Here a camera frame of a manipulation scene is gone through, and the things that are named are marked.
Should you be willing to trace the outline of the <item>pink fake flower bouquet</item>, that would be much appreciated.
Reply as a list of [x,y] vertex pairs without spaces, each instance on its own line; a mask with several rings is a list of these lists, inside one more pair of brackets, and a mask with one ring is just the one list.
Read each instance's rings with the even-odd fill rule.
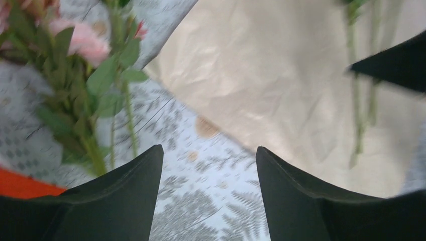
[[134,68],[144,23],[130,1],[103,1],[111,34],[100,37],[87,23],[60,16],[59,1],[1,1],[1,58],[33,65],[53,90],[36,109],[39,119],[63,146],[62,163],[82,165],[96,176],[115,163],[113,144],[96,136],[99,118],[124,110],[131,143],[136,144],[130,84],[147,76]]

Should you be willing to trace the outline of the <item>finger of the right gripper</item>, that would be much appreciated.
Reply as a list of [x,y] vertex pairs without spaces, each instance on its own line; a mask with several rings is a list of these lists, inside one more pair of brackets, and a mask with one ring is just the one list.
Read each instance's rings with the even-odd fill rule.
[[425,31],[394,47],[353,63],[349,69],[425,93]]

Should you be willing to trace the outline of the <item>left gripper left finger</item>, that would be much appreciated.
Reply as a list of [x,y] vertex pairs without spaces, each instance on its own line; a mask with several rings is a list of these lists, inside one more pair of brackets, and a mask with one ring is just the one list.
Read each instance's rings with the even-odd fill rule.
[[1,240],[148,240],[163,157],[154,145],[58,196],[2,196]]

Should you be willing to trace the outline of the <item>beige kraft wrapping paper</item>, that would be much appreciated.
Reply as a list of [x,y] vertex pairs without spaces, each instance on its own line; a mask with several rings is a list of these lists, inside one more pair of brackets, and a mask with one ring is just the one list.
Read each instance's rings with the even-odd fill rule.
[[348,71],[425,1],[198,1],[146,70],[244,146],[355,192],[425,188],[425,94]]

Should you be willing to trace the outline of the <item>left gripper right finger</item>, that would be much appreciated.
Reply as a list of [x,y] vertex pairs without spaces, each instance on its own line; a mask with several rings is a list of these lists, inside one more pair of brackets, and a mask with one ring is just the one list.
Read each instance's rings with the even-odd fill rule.
[[425,240],[425,191],[368,196],[323,181],[265,147],[258,179],[272,240]]

